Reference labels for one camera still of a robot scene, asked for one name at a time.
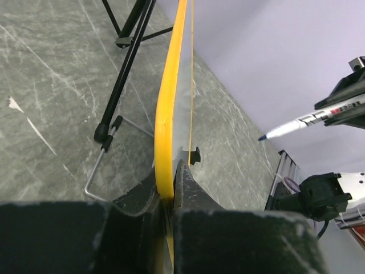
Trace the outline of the yellow framed whiteboard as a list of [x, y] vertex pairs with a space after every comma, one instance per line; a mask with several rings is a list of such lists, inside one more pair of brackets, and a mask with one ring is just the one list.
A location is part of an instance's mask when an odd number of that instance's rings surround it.
[[155, 178], [162, 201], [169, 258], [173, 250], [174, 179], [190, 161], [194, 104], [194, 1], [179, 1], [156, 105]]

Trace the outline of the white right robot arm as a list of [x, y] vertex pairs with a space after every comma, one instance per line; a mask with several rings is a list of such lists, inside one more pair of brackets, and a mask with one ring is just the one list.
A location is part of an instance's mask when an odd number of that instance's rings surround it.
[[[364, 128], [364, 57], [349, 62], [353, 72], [342, 78], [331, 94], [317, 102], [314, 111], [283, 124], [259, 137], [278, 138], [317, 123]], [[323, 222], [317, 237], [334, 220], [339, 229], [364, 225], [364, 172], [312, 175], [301, 184], [284, 177], [273, 183], [266, 210], [291, 211], [314, 222]]]

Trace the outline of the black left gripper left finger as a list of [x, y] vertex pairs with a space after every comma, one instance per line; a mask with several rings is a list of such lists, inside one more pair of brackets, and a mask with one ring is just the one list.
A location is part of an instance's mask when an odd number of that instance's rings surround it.
[[4, 202], [2, 273], [163, 273], [155, 174], [112, 202]]

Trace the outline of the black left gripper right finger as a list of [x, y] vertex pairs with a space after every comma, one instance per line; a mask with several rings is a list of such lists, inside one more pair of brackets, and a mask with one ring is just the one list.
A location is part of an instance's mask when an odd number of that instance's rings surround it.
[[224, 209], [185, 161], [175, 176], [175, 273], [324, 273], [317, 237], [293, 212]]

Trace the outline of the white blue whiteboard marker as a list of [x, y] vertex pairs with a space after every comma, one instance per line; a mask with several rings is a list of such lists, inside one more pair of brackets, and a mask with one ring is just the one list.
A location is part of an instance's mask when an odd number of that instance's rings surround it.
[[258, 138], [258, 141], [286, 135], [290, 132], [306, 128], [313, 124], [333, 118], [334, 116], [338, 116], [339, 114], [352, 110], [353, 108], [357, 110], [360, 106], [364, 106], [364, 94], [321, 108], [300, 118], [296, 118], [291, 122], [278, 126], [267, 132], [265, 135], [262, 135]]

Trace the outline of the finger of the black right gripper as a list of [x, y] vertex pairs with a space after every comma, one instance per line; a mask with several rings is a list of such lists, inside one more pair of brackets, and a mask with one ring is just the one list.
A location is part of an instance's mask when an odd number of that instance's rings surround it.
[[318, 110], [335, 103], [353, 98], [364, 94], [364, 67], [356, 67], [352, 74], [342, 78], [330, 95], [314, 105], [314, 109]]
[[351, 127], [365, 127], [365, 107], [354, 107], [327, 119], [325, 126], [346, 125]]

